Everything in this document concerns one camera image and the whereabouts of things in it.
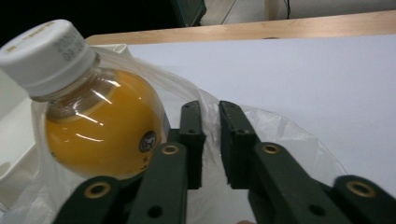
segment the table surface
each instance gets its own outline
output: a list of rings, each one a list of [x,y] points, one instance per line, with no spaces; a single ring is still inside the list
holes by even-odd
[[[396,10],[283,21],[261,21],[142,32],[92,35],[91,45],[153,44],[263,38],[396,34]]]

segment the bottle label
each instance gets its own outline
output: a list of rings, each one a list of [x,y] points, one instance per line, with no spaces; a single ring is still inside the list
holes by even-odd
[[[149,131],[143,135],[140,140],[139,149],[141,152],[149,152],[157,142],[157,134],[154,131]]]

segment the black cable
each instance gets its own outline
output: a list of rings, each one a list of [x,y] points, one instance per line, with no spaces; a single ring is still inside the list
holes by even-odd
[[[285,2],[286,9],[287,9],[287,11],[288,11],[288,17],[286,18],[286,19],[288,20],[289,17],[290,17],[290,13],[291,13],[290,0],[283,0],[283,1]]]

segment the plastic bottle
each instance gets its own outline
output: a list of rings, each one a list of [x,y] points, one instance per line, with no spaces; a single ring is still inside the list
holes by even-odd
[[[34,130],[53,158],[82,176],[128,178],[145,170],[164,140],[163,105],[142,77],[99,66],[70,21],[38,25],[0,49],[0,67],[33,104],[45,103]]]

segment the plastic bag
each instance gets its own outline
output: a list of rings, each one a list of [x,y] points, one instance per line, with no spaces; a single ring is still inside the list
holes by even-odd
[[[237,223],[255,221],[248,203],[248,191],[231,189],[224,173],[219,141],[219,99],[200,90],[188,80],[171,74],[148,62],[107,49],[95,48],[102,57],[102,66],[129,70],[145,78],[159,93],[172,128],[178,128],[180,108],[198,100],[201,106],[203,130],[206,135],[203,154],[203,186],[189,190],[187,223]],[[33,114],[44,105],[32,104]],[[287,148],[290,154],[316,180],[332,185],[344,175],[342,165],[319,140],[282,116],[248,105],[240,105],[260,139]],[[34,118],[34,125],[43,118]],[[45,148],[44,136],[35,140],[39,168],[30,185],[5,214],[4,223],[51,223],[64,201],[85,179],[65,170],[54,161]]]

